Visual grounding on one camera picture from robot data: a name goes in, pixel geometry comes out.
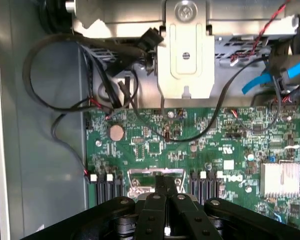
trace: motherboard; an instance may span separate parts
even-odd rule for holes
[[[138,199],[154,192],[155,176],[172,176],[180,193],[199,203],[219,197],[300,229],[300,106],[285,105],[276,125],[263,133],[241,127],[231,109],[222,108],[209,132],[202,132],[214,108],[140,109],[106,120],[87,113],[86,154],[89,206],[117,196]],[[275,105],[240,107],[238,118],[256,132],[274,119]]]

